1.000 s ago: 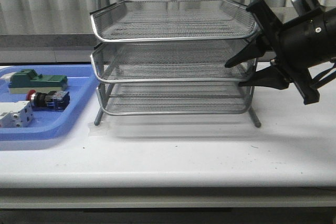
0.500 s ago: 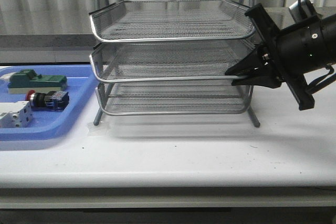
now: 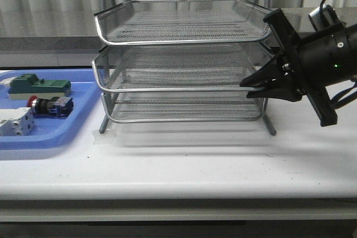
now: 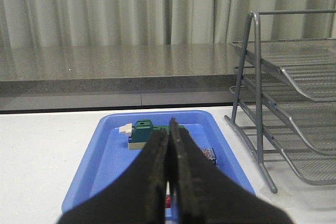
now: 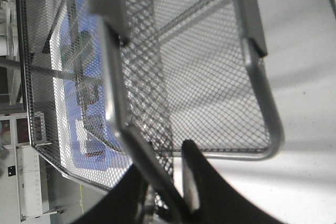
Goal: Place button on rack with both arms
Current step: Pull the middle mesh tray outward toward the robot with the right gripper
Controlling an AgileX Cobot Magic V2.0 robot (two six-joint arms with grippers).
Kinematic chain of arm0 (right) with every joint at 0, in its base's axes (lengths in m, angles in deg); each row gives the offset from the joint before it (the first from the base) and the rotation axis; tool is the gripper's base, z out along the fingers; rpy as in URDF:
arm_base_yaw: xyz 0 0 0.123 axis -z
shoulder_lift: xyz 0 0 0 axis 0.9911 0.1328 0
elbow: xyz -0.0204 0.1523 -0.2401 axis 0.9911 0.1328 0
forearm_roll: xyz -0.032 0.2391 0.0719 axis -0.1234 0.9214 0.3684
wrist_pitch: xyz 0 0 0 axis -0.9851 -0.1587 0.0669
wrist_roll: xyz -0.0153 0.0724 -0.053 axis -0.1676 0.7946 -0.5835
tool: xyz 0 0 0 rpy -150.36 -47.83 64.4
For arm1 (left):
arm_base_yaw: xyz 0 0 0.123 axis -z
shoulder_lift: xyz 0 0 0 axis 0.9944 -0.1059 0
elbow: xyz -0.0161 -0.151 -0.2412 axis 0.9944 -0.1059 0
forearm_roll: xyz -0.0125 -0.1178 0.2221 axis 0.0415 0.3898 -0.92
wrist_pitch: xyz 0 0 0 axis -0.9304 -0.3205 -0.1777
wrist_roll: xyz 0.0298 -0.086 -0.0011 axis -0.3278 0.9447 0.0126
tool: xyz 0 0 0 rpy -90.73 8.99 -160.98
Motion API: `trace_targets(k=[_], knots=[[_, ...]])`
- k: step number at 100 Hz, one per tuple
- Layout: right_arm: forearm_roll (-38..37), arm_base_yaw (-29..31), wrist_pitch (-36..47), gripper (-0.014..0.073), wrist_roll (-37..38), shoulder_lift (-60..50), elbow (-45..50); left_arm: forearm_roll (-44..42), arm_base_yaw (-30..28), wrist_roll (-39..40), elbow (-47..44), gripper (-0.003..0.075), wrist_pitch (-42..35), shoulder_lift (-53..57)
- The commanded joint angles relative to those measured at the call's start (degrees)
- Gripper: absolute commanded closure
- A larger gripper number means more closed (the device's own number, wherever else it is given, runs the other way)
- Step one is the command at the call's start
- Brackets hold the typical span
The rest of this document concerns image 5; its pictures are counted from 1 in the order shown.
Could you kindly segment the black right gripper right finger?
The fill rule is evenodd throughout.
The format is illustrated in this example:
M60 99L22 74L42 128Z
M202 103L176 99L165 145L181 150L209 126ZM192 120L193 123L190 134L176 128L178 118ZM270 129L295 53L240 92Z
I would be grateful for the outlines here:
M281 223L236 191L192 140L182 144L182 164L189 223Z

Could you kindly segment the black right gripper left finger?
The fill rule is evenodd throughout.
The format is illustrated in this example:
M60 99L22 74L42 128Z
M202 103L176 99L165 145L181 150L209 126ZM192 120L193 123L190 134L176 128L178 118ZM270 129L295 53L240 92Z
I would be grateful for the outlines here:
M148 198L148 188L137 167L131 165L118 184L73 223L149 223L155 206Z

